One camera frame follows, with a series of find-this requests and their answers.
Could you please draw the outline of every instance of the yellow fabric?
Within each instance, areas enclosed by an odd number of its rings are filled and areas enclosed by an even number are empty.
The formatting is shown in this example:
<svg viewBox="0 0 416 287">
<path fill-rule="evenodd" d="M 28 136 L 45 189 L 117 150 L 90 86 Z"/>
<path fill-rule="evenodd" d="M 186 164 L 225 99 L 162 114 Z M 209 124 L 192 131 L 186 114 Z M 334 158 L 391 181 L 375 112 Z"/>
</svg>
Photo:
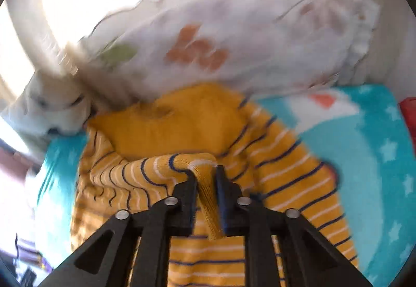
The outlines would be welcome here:
<svg viewBox="0 0 416 287">
<path fill-rule="evenodd" d="M 71 223 L 73 248 L 117 210 L 146 210 L 170 195 L 186 180 L 182 170 L 205 180 L 209 197 L 213 167 L 222 164 L 244 195 L 260 194 L 266 207 L 281 212 L 299 209 L 358 265 L 330 170 L 265 110 L 219 85 L 186 88 L 151 105 L 96 117 L 88 134 Z M 207 205 L 201 198 L 194 235 L 172 239 L 169 284 L 244 286 L 243 239 L 210 241 L 216 220 L 209 206 L 215 200 Z M 278 255 L 277 263 L 284 279 Z"/>
</svg>

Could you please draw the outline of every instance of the screw head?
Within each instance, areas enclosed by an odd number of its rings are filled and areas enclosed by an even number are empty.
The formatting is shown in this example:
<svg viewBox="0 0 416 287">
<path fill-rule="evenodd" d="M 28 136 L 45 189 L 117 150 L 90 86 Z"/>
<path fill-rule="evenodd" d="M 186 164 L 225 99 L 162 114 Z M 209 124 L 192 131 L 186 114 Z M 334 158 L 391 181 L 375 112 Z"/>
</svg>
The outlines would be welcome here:
<svg viewBox="0 0 416 287">
<path fill-rule="evenodd" d="M 286 210 L 286 215 L 288 218 L 296 219 L 299 218 L 300 212 L 297 209 L 290 208 Z"/>
<path fill-rule="evenodd" d="M 168 197 L 165 199 L 165 204 L 168 206 L 174 206 L 178 203 L 178 199 L 175 197 Z"/>
<path fill-rule="evenodd" d="M 248 205 L 251 204 L 251 199 L 248 198 L 248 197 L 240 197 L 240 198 L 237 199 L 237 203 L 240 206 L 248 206 Z"/>
<path fill-rule="evenodd" d="M 124 220 L 124 219 L 127 219 L 129 215 L 130 215 L 130 212 L 129 211 L 127 211 L 125 209 L 122 209 L 122 210 L 119 210 L 116 213 L 116 218 L 118 220 Z"/>
</svg>

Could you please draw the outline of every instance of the orange paw print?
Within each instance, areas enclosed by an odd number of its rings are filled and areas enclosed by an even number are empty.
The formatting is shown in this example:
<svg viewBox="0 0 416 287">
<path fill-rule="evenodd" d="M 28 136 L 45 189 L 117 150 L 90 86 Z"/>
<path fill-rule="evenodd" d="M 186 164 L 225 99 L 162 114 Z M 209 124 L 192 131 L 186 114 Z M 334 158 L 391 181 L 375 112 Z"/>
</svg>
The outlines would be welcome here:
<svg viewBox="0 0 416 287">
<path fill-rule="evenodd" d="M 207 38 L 193 40 L 201 25 L 186 25 L 180 30 L 175 45 L 166 53 L 166 59 L 188 65 L 198 63 L 201 69 L 216 71 L 228 58 L 227 49 L 215 49 Z"/>
</svg>

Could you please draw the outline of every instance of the teal blanket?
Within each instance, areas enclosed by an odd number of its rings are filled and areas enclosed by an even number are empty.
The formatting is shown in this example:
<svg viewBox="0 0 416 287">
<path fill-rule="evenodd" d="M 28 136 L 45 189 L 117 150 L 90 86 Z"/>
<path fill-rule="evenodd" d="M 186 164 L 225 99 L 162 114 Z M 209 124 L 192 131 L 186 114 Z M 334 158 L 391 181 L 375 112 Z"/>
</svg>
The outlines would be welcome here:
<svg viewBox="0 0 416 287">
<path fill-rule="evenodd" d="M 36 248 L 53 267 L 71 254 L 69 226 L 75 201 L 76 172 L 86 144 L 84 133 L 55 138 L 35 178 L 38 190 Z"/>
<path fill-rule="evenodd" d="M 363 85 L 259 104 L 337 170 L 359 268 L 374 287 L 388 286 L 416 243 L 416 161 L 392 94 Z"/>
</svg>

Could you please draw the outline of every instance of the orange triangle print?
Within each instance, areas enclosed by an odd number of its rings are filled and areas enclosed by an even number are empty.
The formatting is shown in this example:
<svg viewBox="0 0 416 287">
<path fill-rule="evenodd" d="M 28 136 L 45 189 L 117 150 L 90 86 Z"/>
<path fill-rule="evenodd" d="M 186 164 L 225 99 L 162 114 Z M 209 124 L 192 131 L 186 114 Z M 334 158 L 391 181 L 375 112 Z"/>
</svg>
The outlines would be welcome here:
<svg viewBox="0 0 416 287">
<path fill-rule="evenodd" d="M 314 100 L 319 106 L 326 109 L 330 108 L 336 101 L 336 97 L 326 93 L 310 94 L 309 98 Z"/>
</svg>

